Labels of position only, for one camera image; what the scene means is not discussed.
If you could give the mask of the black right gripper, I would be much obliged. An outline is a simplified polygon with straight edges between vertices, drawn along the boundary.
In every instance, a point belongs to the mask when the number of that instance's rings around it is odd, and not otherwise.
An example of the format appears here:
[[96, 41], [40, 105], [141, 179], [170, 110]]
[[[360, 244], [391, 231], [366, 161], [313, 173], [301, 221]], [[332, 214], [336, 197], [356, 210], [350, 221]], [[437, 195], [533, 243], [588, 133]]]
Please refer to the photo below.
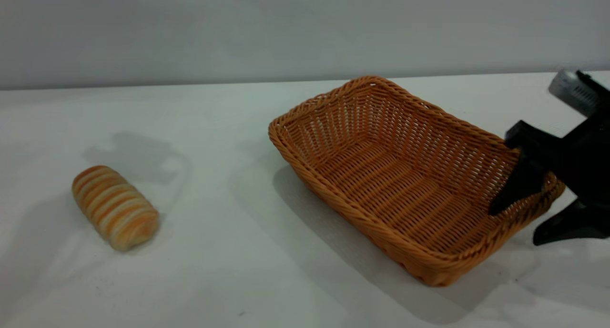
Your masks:
[[520, 120], [506, 133], [505, 146], [520, 154], [506, 184], [490, 202], [489, 215], [541, 193], [547, 174], [553, 173], [579, 199], [540, 224], [532, 243], [610, 236], [609, 115], [592, 115], [562, 138]]

